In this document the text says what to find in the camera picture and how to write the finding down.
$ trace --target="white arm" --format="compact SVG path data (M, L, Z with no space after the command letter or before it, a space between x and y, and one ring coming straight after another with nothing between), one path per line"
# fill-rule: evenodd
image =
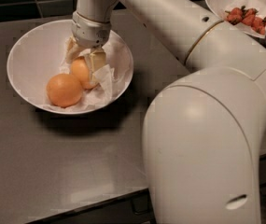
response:
M144 123L158 223L260 223L266 49L189 0L120 2L194 71L156 97Z

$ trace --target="mechanical arm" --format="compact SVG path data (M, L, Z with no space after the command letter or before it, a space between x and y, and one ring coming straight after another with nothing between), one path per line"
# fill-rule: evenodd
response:
M107 41L118 1L191 71L155 98L144 121L157 222L260 223L266 49L189 0L78 0L80 46Z

